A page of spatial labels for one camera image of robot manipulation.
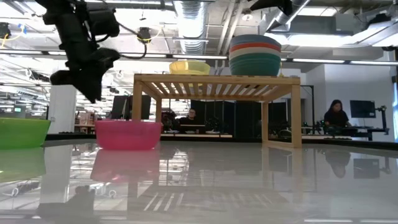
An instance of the black hair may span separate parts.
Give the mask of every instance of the black hair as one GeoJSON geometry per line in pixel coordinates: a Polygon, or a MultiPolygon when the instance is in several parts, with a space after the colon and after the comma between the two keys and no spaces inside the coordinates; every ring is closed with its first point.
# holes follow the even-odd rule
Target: black hair
{"type": "Polygon", "coordinates": [[[330,107],[329,107],[329,111],[333,111],[333,107],[334,107],[336,104],[338,104],[338,103],[341,105],[341,110],[343,110],[343,103],[341,102],[341,100],[333,100],[333,101],[331,102],[330,107]]]}

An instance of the ductwork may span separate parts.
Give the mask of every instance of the ductwork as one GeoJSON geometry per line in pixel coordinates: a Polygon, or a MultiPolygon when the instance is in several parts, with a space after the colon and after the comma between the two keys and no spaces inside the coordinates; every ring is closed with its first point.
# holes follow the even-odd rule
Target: ductwork
{"type": "Polygon", "coordinates": [[[290,24],[293,19],[299,14],[299,12],[310,2],[311,0],[292,0],[293,10],[292,14],[286,16],[281,10],[278,10],[278,13],[271,20],[269,25],[267,26],[267,30],[275,29],[281,25],[290,24]]]}
{"type": "Polygon", "coordinates": [[[205,42],[198,40],[205,37],[205,21],[207,2],[201,1],[175,1],[174,7],[178,14],[179,36],[181,49],[184,54],[204,54],[205,42]]]}

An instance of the pipe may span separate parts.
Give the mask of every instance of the pipe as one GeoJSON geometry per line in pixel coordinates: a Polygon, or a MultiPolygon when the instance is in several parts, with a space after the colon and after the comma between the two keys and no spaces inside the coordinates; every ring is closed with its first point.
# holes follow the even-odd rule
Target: pipe
{"type": "Polygon", "coordinates": [[[228,5],[228,15],[226,16],[226,20],[225,20],[225,23],[223,26],[223,31],[221,32],[221,37],[220,37],[220,40],[218,41],[218,46],[217,46],[217,51],[216,51],[217,55],[221,53],[220,51],[221,51],[221,48],[223,47],[225,35],[226,35],[226,32],[229,27],[229,22],[231,21],[231,18],[232,18],[234,7],[235,7],[235,0],[230,0],[229,5],[228,5]]]}
{"type": "MultiPolygon", "coordinates": [[[[202,39],[205,36],[207,2],[175,1],[178,15],[178,33],[180,37],[202,39]]],[[[198,40],[180,41],[184,54],[204,54],[205,43],[198,40]]]]}
{"type": "Polygon", "coordinates": [[[290,24],[294,18],[299,14],[299,12],[310,2],[311,0],[292,0],[292,14],[286,16],[281,10],[272,19],[271,23],[268,25],[267,30],[275,29],[281,25],[290,24]]]}
{"type": "Polygon", "coordinates": [[[238,24],[238,21],[241,18],[241,14],[242,14],[242,10],[243,10],[243,2],[241,1],[238,4],[239,4],[238,10],[236,11],[234,22],[232,23],[231,29],[229,30],[228,38],[226,39],[222,55],[227,53],[227,51],[229,49],[229,43],[231,42],[232,36],[235,33],[236,25],[238,24]]]}

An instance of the ceiling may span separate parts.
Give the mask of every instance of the ceiling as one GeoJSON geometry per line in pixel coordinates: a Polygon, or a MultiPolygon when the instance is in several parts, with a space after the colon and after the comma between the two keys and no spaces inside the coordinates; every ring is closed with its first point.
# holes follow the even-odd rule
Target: ceiling
{"type": "MultiPolygon", "coordinates": [[[[129,9],[125,5],[128,0],[114,1],[123,3],[123,8],[116,9],[116,19],[130,29],[138,30],[140,27],[150,27],[150,32],[154,37],[148,44],[149,53],[158,54],[181,54],[180,42],[175,38],[178,37],[178,17],[173,11],[160,11],[154,9],[129,9]]],[[[135,1],[136,3],[145,3],[145,1],[135,1]]],[[[392,1],[336,1],[336,0],[313,0],[310,1],[299,15],[303,16],[334,16],[337,11],[339,13],[353,14],[366,12],[391,5],[392,1]]],[[[247,8],[253,2],[243,1],[243,8],[247,8]]],[[[220,41],[223,30],[223,14],[228,9],[229,0],[216,0],[211,2],[207,8],[206,18],[206,37],[208,41],[205,47],[205,54],[216,54],[216,50],[220,41]]],[[[270,10],[255,11],[252,13],[253,18],[249,21],[238,19],[234,35],[241,34],[258,34],[259,24],[264,15],[270,10]]],[[[17,36],[21,31],[19,24],[24,24],[26,34],[20,38],[4,43],[4,49],[24,49],[24,50],[59,50],[61,44],[55,26],[46,26],[42,19],[33,14],[41,16],[45,13],[45,9],[34,1],[15,1],[0,0],[0,22],[8,22],[11,24],[12,35],[17,36]]],[[[109,47],[120,52],[143,52],[143,45],[129,31],[121,28],[121,33],[116,38],[110,38],[101,43],[102,47],[109,47]]],[[[382,50],[375,47],[361,48],[330,48],[330,47],[305,47],[283,45],[283,57],[302,57],[302,58],[344,58],[349,55],[350,58],[374,60],[380,57],[382,50]]],[[[27,69],[40,72],[45,76],[49,76],[54,71],[64,69],[65,61],[48,58],[32,58],[32,57],[10,57],[8,55],[0,55],[0,83],[41,83],[42,81],[29,78],[27,69]]],[[[132,91],[133,75],[135,73],[162,73],[169,71],[170,61],[151,62],[151,61],[117,61],[114,68],[104,77],[103,85],[126,86],[121,91],[129,93],[132,91]]],[[[288,63],[284,68],[300,68],[303,69],[306,64],[288,63]]],[[[30,96],[28,94],[35,93],[44,102],[48,101],[50,87],[29,87],[20,86],[16,88],[5,88],[0,86],[0,103],[5,103],[5,96],[30,96]],[[18,92],[17,90],[25,90],[27,93],[18,92]]],[[[107,88],[103,90],[105,97],[112,98],[114,93],[109,92],[107,88]]],[[[78,105],[92,107],[83,96],[78,96],[78,105]]],[[[100,103],[101,107],[111,106],[111,101],[100,103]]]]}

